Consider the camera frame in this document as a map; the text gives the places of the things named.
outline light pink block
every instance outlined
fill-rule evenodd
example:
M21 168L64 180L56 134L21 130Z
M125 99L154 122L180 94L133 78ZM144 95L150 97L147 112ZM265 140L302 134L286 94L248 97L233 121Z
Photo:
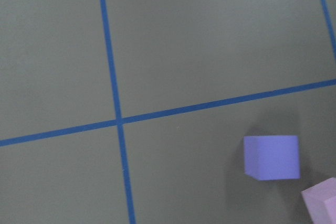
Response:
M336 178L329 178L302 191L314 224L336 224Z

